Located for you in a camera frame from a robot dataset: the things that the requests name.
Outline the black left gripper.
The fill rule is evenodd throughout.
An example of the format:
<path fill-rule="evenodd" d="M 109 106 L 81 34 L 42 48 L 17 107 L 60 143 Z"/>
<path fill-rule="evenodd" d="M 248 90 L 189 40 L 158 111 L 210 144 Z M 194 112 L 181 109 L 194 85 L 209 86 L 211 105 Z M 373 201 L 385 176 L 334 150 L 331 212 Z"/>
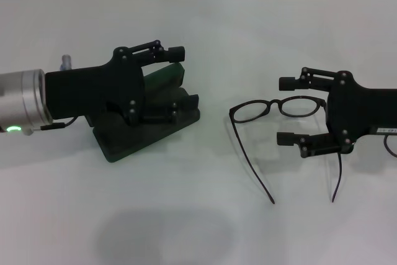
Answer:
<path fill-rule="evenodd" d="M 45 96 L 53 119 L 78 116 L 96 118 L 118 113 L 127 124 L 176 123 L 183 114 L 198 108 L 199 96 L 160 94 L 144 96 L 142 66 L 180 63 L 183 46 L 165 49 L 159 40 L 127 49 L 116 48 L 102 66 L 45 74 Z"/>

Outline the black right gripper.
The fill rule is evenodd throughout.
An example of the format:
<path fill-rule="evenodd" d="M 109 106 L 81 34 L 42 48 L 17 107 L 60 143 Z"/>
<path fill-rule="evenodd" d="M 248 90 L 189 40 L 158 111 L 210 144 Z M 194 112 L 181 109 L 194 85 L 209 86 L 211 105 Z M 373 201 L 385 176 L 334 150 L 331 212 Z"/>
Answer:
<path fill-rule="evenodd" d="M 351 153 L 366 135 L 396 135 L 396 89 L 370 89 L 348 71 L 302 68 L 299 78 L 280 77 L 280 91 L 314 89 L 329 92 L 326 125 L 329 132 L 303 135 L 278 132 L 279 146 L 298 145 L 301 157 Z"/>

